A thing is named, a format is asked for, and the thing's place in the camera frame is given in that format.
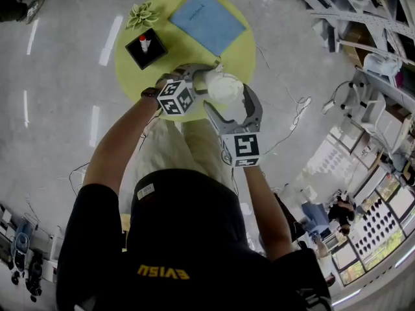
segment blue notebook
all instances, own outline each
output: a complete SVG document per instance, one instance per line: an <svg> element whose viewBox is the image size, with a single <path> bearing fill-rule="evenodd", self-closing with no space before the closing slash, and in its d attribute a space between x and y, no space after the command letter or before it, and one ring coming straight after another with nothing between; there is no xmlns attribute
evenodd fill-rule
<svg viewBox="0 0 415 311"><path fill-rule="evenodd" d="M244 25L217 0L187 0L170 22L220 56L245 30Z"/></svg>

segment white label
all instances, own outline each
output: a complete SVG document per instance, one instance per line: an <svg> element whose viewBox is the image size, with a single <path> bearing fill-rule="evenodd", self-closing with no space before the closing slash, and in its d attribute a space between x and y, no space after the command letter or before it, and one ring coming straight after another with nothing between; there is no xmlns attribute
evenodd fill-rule
<svg viewBox="0 0 415 311"><path fill-rule="evenodd" d="M137 192L138 200L140 200L141 198L144 198L145 196L147 196L148 194L151 194L152 192L154 192L153 183L151 183L150 185L147 185L146 187L142 188L139 192Z"/></svg>

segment gray floor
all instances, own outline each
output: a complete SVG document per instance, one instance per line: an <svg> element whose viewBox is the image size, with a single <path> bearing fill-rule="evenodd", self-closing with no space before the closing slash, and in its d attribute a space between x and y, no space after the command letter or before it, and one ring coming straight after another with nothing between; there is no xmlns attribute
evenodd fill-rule
<svg viewBox="0 0 415 311"><path fill-rule="evenodd" d="M100 107L100 139L132 104L116 80L113 54L106 67L98 61L114 18L126 16L133 3L143 1L46 0L30 56L32 26L0 24L0 202L20 215L32 214L30 203L40 227L48 232L56 225L66 226L75 200L67 177L93 153L92 107ZM264 103L263 147L286 137L296 115L296 105L282 82L296 100L313 98L297 130L276 148L277 154L263 161L270 185L281 187L298 175L334 123L342 120L341 112L323 116L321 109L354 69L345 56L329 54L319 45L311 29L314 19L301 0L230 1L246 16L272 68L268 70L257 51L251 87ZM235 176L241 202L249 204L242 172ZM120 199L122 212L128 209L132 193L129 178L128 173ZM255 240L252 214L246 224Z"/></svg>

